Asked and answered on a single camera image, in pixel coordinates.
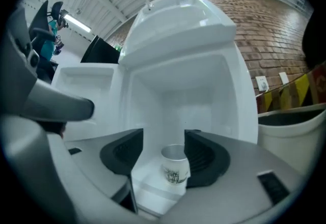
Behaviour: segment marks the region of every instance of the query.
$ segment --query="person in blue shirt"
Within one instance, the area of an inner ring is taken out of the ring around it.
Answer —
[[[64,19],[62,19],[60,25],[58,25],[58,22],[56,20],[52,20],[51,22],[49,22],[49,31],[55,36],[57,36],[57,32],[65,26],[66,26],[66,21]],[[55,75],[55,70],[53,69],[50,63],[54,51],[55,51],[55,43],[49,40],[45,40],[40,52],[38,69],[44,70],[50,80],[52,80],[53,76]]]

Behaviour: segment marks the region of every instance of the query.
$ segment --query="paper cup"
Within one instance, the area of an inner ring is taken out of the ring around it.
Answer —
[[[168,182],[178,185],[190,177],[189,161],[184,154],[184,145],[168,145],[161,150],[162,168]]]

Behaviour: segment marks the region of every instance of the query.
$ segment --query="black rectangular slot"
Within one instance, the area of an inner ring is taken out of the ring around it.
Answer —
[[[81,149],[80,148],[71,148],[68,150],[68,152],[70,153],[70,155],[74,155],[76,153],[80,153]]]
[[[259,174],[257,177],[273,205],[290,194],[280,179],[272,171]]]

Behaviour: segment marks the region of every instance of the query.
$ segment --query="wall outlet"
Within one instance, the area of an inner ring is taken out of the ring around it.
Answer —
[[[269,90],[269,86],[268,86],[266,76],[256,76],[256,81],[257,81],[259,91],[267,91],[267,90]]]
[[[285,85],[285,84],[289,83],[289,79],[287,78],[287,74],[285,72],[281,72],[281,73],[279,73],[279,75],[280,75],[282,84]]]

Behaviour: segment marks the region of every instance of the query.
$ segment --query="trash can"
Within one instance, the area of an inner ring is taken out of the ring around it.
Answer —
[[[322,145],[326,104],[278,110],[258,116],[258,145],[305,175]]]

